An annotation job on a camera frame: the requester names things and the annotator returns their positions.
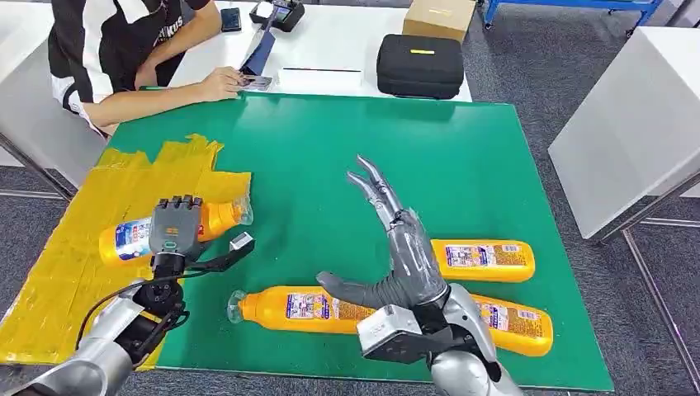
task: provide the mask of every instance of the bottle label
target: bottle label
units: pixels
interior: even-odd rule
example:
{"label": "bottle label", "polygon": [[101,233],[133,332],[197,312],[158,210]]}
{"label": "bottle label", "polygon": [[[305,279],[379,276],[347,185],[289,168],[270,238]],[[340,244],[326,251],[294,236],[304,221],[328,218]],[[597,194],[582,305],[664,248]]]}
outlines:
{"label": "bottle label", "polygon": [[328,297],[323,293],[290,293],[286,297],[289,319],[351,319],[363,320],[374,309],[361,307]]}
{"label": "bottle label", "polygon": [[116,254],[122,260],[142,257],[151,252],[149,234],[151,218],[127,221],[119,224],[115,231]]}
{"label": "bottle label", "polygon": [[542,337],[542,320],[537,312],[488,303],[480,307],[481,319],[490,328],[532,338]]}
{"label": "bottle label", "polygon": [[524,266],[518,245],[447,245],[448,266]]}

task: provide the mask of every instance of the person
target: person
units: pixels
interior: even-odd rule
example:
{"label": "person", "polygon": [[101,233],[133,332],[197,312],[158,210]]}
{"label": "person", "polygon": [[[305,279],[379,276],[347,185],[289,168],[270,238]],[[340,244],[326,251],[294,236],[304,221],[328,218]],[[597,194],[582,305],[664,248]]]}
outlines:
{"label": "person", "polygon": [[49,36],[53,96],[103,135],[129,120],[204,101],[237,96],[243,76],[216,68],[199,83],[163,90],[184,51],[218,34],[221,15],[211,0],[55,0]]}

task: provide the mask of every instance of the cardboard box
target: cardboard box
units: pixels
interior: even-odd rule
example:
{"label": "cardboard box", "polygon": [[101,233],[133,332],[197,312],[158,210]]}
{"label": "cardboard box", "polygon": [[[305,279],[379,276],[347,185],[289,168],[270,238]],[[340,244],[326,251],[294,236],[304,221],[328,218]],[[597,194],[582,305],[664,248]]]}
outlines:
{"label": "cardboard box", "polygon": [[404,18],[405,35],[464,40],[474,14],[472,0],[414,0]]}

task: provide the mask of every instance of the black wires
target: black wires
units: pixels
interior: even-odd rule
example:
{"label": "black wires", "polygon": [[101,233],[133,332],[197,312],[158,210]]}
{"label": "black wires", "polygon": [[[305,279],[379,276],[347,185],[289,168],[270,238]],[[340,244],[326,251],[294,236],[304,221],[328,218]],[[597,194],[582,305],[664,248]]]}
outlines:
{"label": "black wires", "polygon": [[[97,302],[88,310],[87,314],[85,315],[85,318],[83,318],[83,322],[80,323],[80,329],[78,330],[78,338],[75,340],[75,350],[76,350],[76,351],[78,350],[78,347],[79,347],[79,345],[80,345],[80,340],[83,339],[83,334],[85,333],[85,327],[88,325],[88,320],[90,320],[90,315],[92,315],[92,313],[95,312],[95,310],[96,310],[97,308],[99,308],[100,305],[104,304],[104,303],[107,302],[109,299],[111,299],[111,298],[113,298],[113,297],[115,297],[115,296],[117,296],[117,295],[120,295],[121,293],[124,293],[124,292],[127,291],[127,290],[134,289],[134,288],[136,288],[136,287],[141,287],[141,286],[145,286],[145,285],[154,285],[154,284],[158,284],[158,283],[174,281],[174,280],[177,280],[177,279],[194,278],[194,277],[202,276],[202,275],[205,275],[205,274],[208,274],[208,273],[209,273],[209,271],[198,271],[198,272],[193,272],[193,273],[191,273],[191,274],[186,274],[186,275],[185,275],[185,274],[181,274],[181,275],[173,275],[173,276],[164,276],[164,277],[162,277],[162,278],[152,279],[152,280],[143,280],[143,281],[141,281],[141,282],[133,283],[133,284],[131,284],[131,285],[122,287],[121,289],[115,291],[114,293],[110,293],[109,295],[103,297],[102,299],[100,299],[99,301],[97,301]],[[183,325],[183,324],[185,323],[186,320],[187,320],[187,317],[185,317],[184,320],[182,320],[181,322],[176,323],[172,328],[178,328],[178,327],[180,327],[181,325]]]}

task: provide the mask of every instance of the black and white shirt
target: black and white shirt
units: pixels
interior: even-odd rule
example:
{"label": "black and white shirt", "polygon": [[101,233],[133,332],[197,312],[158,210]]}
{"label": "black and white shirt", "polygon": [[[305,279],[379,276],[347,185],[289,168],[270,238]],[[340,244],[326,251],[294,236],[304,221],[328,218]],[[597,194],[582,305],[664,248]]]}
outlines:
{"label": "black and white shirt", "polygon": [[[186,0],[194,10],[210,0]],[[180,0],[54,0],[49,66],[54,97],[86,120],[82,103],[133,91],[154,46],[182,26]],[[182,55],[156,68],[167,85]]]}

